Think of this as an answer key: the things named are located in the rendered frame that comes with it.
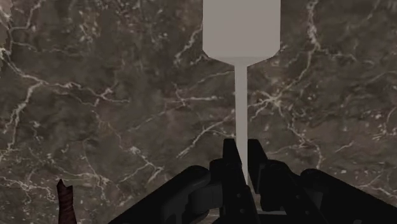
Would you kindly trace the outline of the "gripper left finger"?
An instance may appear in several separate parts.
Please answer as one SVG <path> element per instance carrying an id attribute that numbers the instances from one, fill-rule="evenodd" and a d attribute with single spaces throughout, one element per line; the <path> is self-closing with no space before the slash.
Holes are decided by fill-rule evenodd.
<path id="1" fill-rule="evenodd" d="M 213 224 L 260 224 L 233 139 L 208 169 L 187 167 L 108 224 L 197 224 L 212 209 L 219 210 Z"/>

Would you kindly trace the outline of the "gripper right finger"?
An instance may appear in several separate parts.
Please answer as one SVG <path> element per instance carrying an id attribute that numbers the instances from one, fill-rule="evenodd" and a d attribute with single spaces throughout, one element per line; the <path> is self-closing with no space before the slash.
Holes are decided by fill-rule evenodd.
<path id="1" fill-rule="evenodd" d="M 295 174 L 247 142 L 248 171 L 264 211 L 283 208 L 287 224 L 397 224 L 397 207 L 318 169 Z"/>

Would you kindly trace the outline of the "grey spatula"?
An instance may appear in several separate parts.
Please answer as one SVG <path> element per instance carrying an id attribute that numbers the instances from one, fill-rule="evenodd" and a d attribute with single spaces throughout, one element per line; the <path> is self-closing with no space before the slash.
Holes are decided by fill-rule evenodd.
<path id="1" fill-rule="evenodd" d="M 235 135 L 244 181 L 247 167 L 247 68 L 280 49 L 281 0 L 203 0 L 202 49 L 234 66 Z"/>

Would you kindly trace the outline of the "dark reddish brown ridged object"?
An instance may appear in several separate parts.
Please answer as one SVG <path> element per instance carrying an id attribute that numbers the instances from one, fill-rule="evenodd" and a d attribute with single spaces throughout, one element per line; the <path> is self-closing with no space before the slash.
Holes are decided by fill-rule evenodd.
<path id="1" fill-rule="evenodd" d="M 73 206 L 73 186 L 66 186 L 62 179 L 57 183 L 59 202 L 58 224 L 77 224 Z"/>

